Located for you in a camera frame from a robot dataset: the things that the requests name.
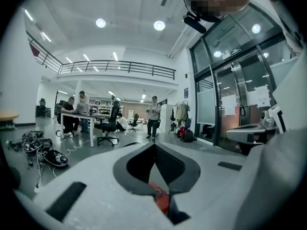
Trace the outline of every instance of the gray shirt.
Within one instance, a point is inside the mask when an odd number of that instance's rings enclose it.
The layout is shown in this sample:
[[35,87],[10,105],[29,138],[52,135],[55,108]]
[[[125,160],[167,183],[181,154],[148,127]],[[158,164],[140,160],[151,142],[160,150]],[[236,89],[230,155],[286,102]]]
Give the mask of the gray shirt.
[[159,114],[161,112],[161,106],[159,104],[151,104],[146,112],[149,113],[149,119],[151,120],[158,120]]

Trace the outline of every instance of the white cabinet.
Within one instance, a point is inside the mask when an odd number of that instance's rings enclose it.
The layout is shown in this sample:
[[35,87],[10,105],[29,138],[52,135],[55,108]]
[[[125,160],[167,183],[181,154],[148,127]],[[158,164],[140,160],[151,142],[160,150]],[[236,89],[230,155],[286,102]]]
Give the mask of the white cabinet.
[[160,114],[160,130],[161,133],[168,133],[171,130],[171,115],[173,110],[173,105],[163,105],[161,106],[161,114]]

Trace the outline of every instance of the glass door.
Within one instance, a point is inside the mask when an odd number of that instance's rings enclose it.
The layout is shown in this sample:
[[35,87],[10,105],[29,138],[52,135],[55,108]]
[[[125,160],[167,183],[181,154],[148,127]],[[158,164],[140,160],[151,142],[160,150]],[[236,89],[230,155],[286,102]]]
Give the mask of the glass door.
[[262,111],[273,105],[271,76],[258,51],[214,71],[214,76],[219,109],[216,144],[235,151],[237,142],[229,140],[226,131],[260,121]]

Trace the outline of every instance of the black pants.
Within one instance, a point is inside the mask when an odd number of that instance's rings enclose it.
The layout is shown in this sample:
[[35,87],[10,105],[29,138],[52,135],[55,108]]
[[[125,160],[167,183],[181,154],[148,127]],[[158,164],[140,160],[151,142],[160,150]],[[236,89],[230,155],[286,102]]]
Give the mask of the black pants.
[[120,131],[126,131],[119,122],[116,124],[116,129],[119,129]]
[[155,134],[157,133],[157,122],[158,122],[158,120],[148,119],[147,134],[149,136],[152,135],[152,127],[153,127],[153,137],[155,137]]
[[73,130],[76,131],[78,129],[79,119],[77,117],[64,117],[64,134],[72,132]]

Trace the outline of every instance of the pants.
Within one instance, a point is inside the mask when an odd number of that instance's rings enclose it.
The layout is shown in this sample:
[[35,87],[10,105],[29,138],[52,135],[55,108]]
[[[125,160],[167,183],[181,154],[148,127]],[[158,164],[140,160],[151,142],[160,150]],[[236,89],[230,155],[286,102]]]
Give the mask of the pants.
[[119,122],[116,124],[116,129],[119,129],[120,131],[126,131]]
[[81,131],[87,131],[88,132],[88,119],[81,118]]
[[64,134],[72,132],[73,130],[76,131],[78,129],[79,119],[77,117],[64,117]]
[[153,137],[155,137],[155,134],[157,133],[157,122],[158,120],[148,120],[148,124],[147,124],[147,134],[149,136],[152,135],[152,127],[153,127]]

